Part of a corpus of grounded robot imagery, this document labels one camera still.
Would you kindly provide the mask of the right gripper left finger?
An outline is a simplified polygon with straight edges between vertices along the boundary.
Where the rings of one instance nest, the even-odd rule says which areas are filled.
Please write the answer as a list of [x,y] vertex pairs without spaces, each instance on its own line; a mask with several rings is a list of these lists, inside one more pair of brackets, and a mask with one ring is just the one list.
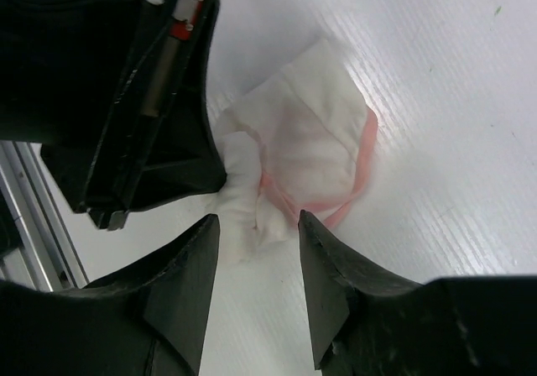
[[2,282],[2,374],[198,374],[219,236],[218,217],[207,215],[82,289]]

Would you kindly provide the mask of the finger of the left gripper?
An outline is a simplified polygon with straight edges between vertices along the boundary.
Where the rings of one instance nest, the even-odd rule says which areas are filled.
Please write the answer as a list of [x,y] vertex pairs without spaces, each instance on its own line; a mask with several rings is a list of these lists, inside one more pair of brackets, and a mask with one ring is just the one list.
[[123,211],[147,211],[222,188],[226,171],[210,129],[204,81],[182,81],[159,91],[130,86],[121,108]]

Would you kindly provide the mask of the white pink grey underwear pile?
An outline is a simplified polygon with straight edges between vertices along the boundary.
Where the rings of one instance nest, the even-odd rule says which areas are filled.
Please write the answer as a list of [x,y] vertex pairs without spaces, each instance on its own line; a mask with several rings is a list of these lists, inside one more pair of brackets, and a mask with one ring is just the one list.
[[213,130],[227,181],[210,208],[220,260],[232,265],[290,240],[303,211],[338,225],[368,182],[378,120],[341,48],[321,39],[225,109]]

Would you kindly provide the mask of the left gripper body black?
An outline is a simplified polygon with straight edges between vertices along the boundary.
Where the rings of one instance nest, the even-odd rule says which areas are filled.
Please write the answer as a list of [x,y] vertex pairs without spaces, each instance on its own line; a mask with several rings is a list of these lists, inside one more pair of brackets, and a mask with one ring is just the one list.
[[1,137],[38,143],[71,210],[124,226],[124,90],[204,81],[220,0],[1,0]]

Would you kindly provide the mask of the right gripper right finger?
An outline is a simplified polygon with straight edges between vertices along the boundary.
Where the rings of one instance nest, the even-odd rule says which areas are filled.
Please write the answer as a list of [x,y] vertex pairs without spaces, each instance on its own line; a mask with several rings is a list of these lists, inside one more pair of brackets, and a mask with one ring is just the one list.
[[375,264],[312,213],[299,220],[315,368],[324,375],[533,375],[536,278],[419,284]]

